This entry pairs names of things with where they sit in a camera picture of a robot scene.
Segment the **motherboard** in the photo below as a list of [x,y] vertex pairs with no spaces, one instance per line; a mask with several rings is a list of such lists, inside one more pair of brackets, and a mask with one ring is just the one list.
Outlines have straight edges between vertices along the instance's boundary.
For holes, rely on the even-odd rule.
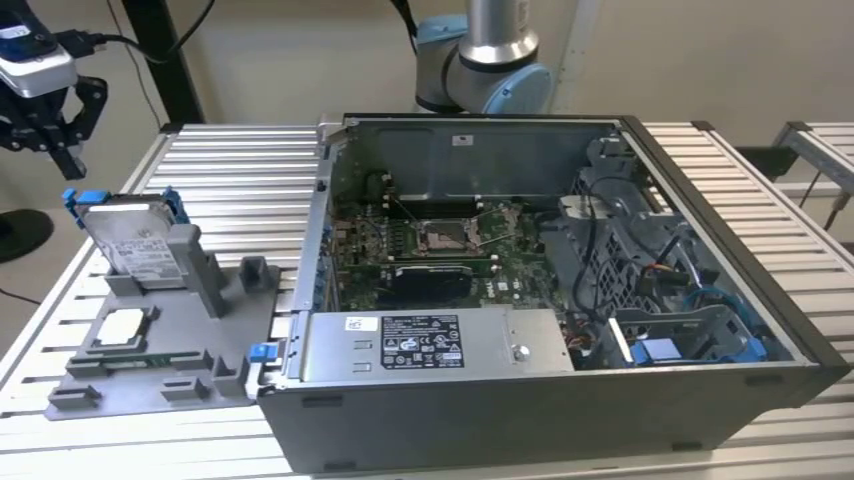
[[520,200],[349,205],[335,220],[343,311],[416,308],[565,310],[539,239],[549,212]]

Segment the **aluminum extrusion table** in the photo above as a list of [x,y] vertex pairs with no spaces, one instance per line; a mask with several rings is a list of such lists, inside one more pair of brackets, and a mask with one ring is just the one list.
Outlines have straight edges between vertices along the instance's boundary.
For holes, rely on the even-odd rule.
[[[854,363],[854,260],[713,131],[647,124],[783,289]],[[282,267],[272,335],[288,311],[316,168],[315,127],[189,125],[158,135],[126,192],[181,192],[221,264],[262,254]],[[286,477],[257,407],[48,422],[40,412],[82,342],[106,285],[86,241],[0,362],[0,475],[116,478]],[[393,479],[852,478],[854,374],[803,408],[762,415],[712,452],[604,458]]]

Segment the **cable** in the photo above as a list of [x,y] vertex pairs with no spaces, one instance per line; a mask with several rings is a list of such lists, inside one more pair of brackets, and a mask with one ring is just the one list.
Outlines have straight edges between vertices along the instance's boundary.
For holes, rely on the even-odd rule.
[[125,45],[130,46],[138,53],[141,53],[142,56],[145,57],[145,60],[148,60],[150,63],[157,63],[157,64],[166,63],[169,60],[172,60],[172,56],[180,51],[181,47],[186,43],[186,40],[189,40],[189,37],[192,37],[192,34],[196,33],[196,30],[198,30],[198,27],[201,26],[201,22],[204,22],[204,19],[208,17],[208,13],[210,13],[210,9],[213,8],[214,3],[216,3],[216,0],[208,0],[208,4],[204,7],[201,14],[198,15],[198,18],[196,18],[196,21],[186,29],[186,32],[184,33],[184,35],[181,35],[181,38],[177,39],[177,42],[174,42],[174,45],[169,47],[169,49],[165,51],[165,53],[160,57],[153,55],[150,52],[146,52],[142,46],[138,43],[136,43],[136,41],[130,40],[128,37],[125,37],[121,34],[100,35],[98,42],[100,43],[105,43],[105,42],[124,43]]
[[[596,193],[593,193],[592,189],[593,187],[599,184],[599,182],[601,182],[603,180],[616,180],[624,183],[628,183],[632,187],[637,188],[637,184],[629,180],[625,177],[617,177],[615,175],[605,175],[604,177],[599,177],[593,180],[593,182],[589,184],[589,187],[587,188],[587,195],[588,196],[593,196],[596,197],[599,200],[601,200],[605,204],[609,204],[608,201]],[[625,235],[628,235],[628,238],[631,239],[631,241],[635,243],[635,245],[637,245],[637,247],[640,248],[640,250],[643,250],[643,253],[645,253],[651,259],[655,259],[657,257],[657,254],[655,252],[655,250],[652,250],[652,248],[643,243],[643,241],[640,240],[640,238],[637,238],[637,235],[635,234],[635,232],[631,230],[631,226],[628,225],[628,222],[625,222],[624,224],[625,227]]]
[[33,305],[41,305],[41,302],[40,302],[40,301],[33,300],[32,298],[24,297],[22,295],[18,295],[18,294],[16,294],[16,293],[6,292],[6,291],[5,291],[5,290],[2,290],[1,288],[0,288],[0,294],[5,295],[6,297],[12,297],[12,298],[14,298],[14,299],[17,299],[17,300],[21,300],[21,301],[24,301],[24,302],[26,302],[26,303],[32,303]]
[[412,53],[417,54],[417,48],[415,47],[415,38],[417,38],[417,25],[415,25],[415,19],[412,18],[412,10],[409,9],[408,0],[389,0],[391,4],[397,10],[403,25],[405,26],[405,32],[409,38],[409,46],[412,47]]
[[581,268],[577,270],[577,274],[575,275],[575,281],[572,282],[572,303],[575,303],[575,307],[587,314],[589,319],[596,323],[604,323],[604,320],[599,317],[596,311],[581,304],[579,298],[579,289],[581,285],[581,280],[584,278],[584,273],[589,268],[589,262],[592,261],[592,254],[596,246],[596,210],[592,207],[592,202],[589,201],[589,189],[587,189],[587,206],[589,207],[589,229],[587,231],[587,246],[584,247],[584,256],[581,259]]
[[659,265],[664,264],[664,260],[667,260],[667,255],[669,255],[669,252],[672,251],[677,243],[679,243],[679,234],[673,233],[672,238],[669,239],[669,241],[667,242],[667,245],[664,245],[664,248],[661,249],[661,253],[659,253],[657,256],[655,257],[656,264]]
[[815,188],[815,183],[818,182],[818,177],[822,176],[820,170],[815,172],[815,176],[812,177],[812,181],[810,182],[810,186],[806,187],[806,192],[803,192],[803,197],[800,198],[800,203],[798,203],[798,208],[803,208],[803,204],[806,203],[806,199],[810,198],[810,193],[812,193],[812,188]]
[[742,301],[737,299],[737,297],[735,295],[732,295],[731,293],[724,292],[723,290],[720,290],[717,287],[701,287],[697,288],[696,290],[693,290],[691,293],[687,294],[687,296],[684,297],[684,299],[681,300],[681,304],[684,309],[689,309],[691,308],[691,302],[693,301],[693,299],[703,294],[712,294],[712,295],[717,295],[720,298],[723,298],[727,303],[732,306],[732,308],[735,309],[735,314],[737,315],[737,317],[742,319],[742,321],[751,323],[748,321],[750,318],[750,311],[747,310],[747,307],[744,307],[744,304],[742,303]]
[[[106,8],[109,9],[109,16],[112,17],[112,22],[116,25],[116,30],[118,31],[118,35],[124,36],[124,32],[121,31],[121,23],[118,23],[118,17],[116,16],[116,11],[112,8],[112,1],[106,1]],[[133,63],[133,70],[136,71],[136,81],[138,82],[138,88],[142,91],[142,97],[145,98],[145,103],[148,104],[148,110],[150,110],[150,115],[154,117],[154,122],[157,122],[157,130],[162,125],[162,121],[160,120],[160,115],[157,115],[157,110],[154,109],[154,105],[150,102],[150,97],[148,96],[148,89],[145,88],[145,82],[142,82],[142,72],[138,68],[138,62],[136,61],[136,57],[133,56],[133,52],[130,52],[130,47],[124,46],[124,50],[128,52],[128,57],[130,58],[130,62]]]

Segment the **barcode label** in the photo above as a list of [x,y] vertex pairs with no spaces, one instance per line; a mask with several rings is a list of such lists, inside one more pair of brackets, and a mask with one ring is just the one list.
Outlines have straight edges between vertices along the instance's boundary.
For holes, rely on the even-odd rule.
[[174,257],[161,238],[134,238],[112,242],[116,263],[137,281],[181,278]]

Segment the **black stand base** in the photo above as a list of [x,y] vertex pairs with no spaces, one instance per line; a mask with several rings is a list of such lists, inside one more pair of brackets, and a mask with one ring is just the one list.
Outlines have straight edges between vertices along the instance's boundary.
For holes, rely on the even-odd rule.
[[22,257],[53,234],[53,221],[38,210],[14,210],[0,213],[0,263]]

